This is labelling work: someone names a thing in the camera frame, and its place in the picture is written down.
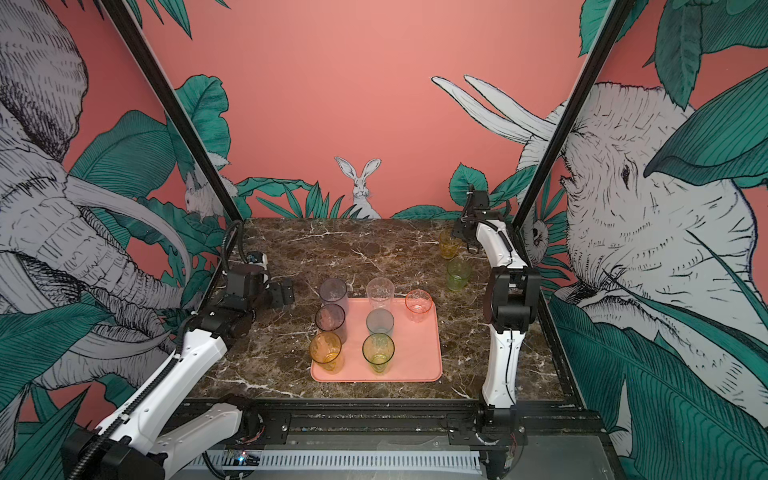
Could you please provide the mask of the yellow short tumbler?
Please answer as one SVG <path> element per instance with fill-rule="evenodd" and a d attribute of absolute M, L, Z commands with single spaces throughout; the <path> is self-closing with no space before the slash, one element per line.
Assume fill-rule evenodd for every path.
<path fill-rule="evenodd" d="M 444 230 L 439 235 L 439 252 L 443 259 L 451 260 L 458 255 L 463 241 L 453 235 L 449 230 Z"/>

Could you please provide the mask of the blue-grey clear tumbler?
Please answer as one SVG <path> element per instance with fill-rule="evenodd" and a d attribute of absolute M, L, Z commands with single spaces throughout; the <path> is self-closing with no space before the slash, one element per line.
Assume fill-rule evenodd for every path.
<path fill-rule="evenodd" d="M 336 305 L 348 312 L 348 288 L 344 280 L 326 279 L 320 285 L 318 293 L 323 305 Z"/>

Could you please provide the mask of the dark smoky tumbler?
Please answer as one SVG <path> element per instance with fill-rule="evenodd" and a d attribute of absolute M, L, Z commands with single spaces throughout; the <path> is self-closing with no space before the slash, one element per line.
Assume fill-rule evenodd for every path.
<path fill-rule="evenodd" d="M 341 343 L 347 340 L 346 312 L 337 304 L 321 306 L 315 313 L 314 324 L 321 331 L 336 334 Z"/>

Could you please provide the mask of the amber yellow tumbler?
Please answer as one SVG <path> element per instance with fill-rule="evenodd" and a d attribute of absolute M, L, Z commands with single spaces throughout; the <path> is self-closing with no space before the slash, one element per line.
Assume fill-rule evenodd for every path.
<path fill-rule="evenodd" d="M 315 366 L 329 374 L 336 374 L 344 366 L 342 347 L 337 334 L 320 332 L 311 340 L 309 354 Z"/>

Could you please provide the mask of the pink clear tumbler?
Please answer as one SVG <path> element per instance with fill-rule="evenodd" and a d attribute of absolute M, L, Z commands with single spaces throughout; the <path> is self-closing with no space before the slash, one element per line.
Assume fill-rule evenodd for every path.
<path fill-rule="evenodd" d="M 408 319 L 414 322 L 426 320 L 433 310 L 432 296 L 423 289 L 414 289 L 408 292 L 404 304 Z"/>

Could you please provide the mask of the clear colourless tumbler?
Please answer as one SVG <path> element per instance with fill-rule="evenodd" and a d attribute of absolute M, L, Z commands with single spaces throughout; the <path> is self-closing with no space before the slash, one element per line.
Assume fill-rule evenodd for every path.
<path fill-rule="evenodd" d="M 366 286 L 366 295 L 372 309 L 390 310 L 394 292 L 394 283 L 385 277 L 376 277 Z"/>

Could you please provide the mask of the teal frosted tumbler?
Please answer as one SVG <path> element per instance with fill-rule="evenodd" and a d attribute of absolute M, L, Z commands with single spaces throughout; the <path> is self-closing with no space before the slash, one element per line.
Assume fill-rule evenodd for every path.
<path fill-rule="evenodd" d="M 383 333 L 391 336 L 394 324 L 394 315 L 384 308 L 373 309 L 366 317 L 366 327 L 370 334 Z"/>

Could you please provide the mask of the light green tumbler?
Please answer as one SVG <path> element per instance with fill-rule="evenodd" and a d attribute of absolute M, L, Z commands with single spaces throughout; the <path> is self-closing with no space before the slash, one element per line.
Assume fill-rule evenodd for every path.
<path fill-rule="evenodd" d="M 373 333 L 364 340 L 362 354 L 374 373 L 384 374 L 394 357 L 395 343 L 388 334 Z"/>

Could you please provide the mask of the pink plastic tray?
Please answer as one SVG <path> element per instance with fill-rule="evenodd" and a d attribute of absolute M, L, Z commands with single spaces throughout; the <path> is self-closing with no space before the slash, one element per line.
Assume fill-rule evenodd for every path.
<path fill-rule="evenodd" d="M 413 314 L 403 298 L 391 303 L 394 315 L 392 339 L 395 345 L 393 359 L 384 373 L 373 371 L 364 359 L 362 345 L 369 331 L 366 318 L 371 311 L 366 298 L 348 300 L 349 316 L 346 325 L 347 341 L 342 346 L 343 366 L 331 373 L 320 365 L 311 366 L 311 375 L 318 382 L 415 382 L 438 380 L 442 375 L 440 339 L 435 308 L 422 315 Z"/>

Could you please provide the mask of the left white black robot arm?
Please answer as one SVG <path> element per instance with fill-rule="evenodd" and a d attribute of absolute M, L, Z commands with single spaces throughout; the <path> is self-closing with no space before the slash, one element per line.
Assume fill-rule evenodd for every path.
<path fill-rule="evenodd" d="M 96 432 L 72 434 L 61 448 L 68 479 L 167 479 L 241 426 L 239 405 L 217 403 L 161 434 L 192 388 L 250 331 L 258 313 L 295 301 L 289 278 L 264 264 L 228 268 L 222 297 L 184 320 L 175 350 Z"/>

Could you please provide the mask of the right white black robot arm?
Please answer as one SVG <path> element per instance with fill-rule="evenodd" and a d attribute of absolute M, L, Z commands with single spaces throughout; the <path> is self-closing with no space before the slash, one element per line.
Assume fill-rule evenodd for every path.
<path fill-rule="evenodd" d="M 541 276 L 517 252 L 504 214 L 485 190 L 469 186 L 452 236 L 482 249 L 490 264 L 483 314 L 491 331 L 488 370 L 482 386 L 482 423 L 515 427 L 516 380 L 523 341 L 535 321 Z"/>

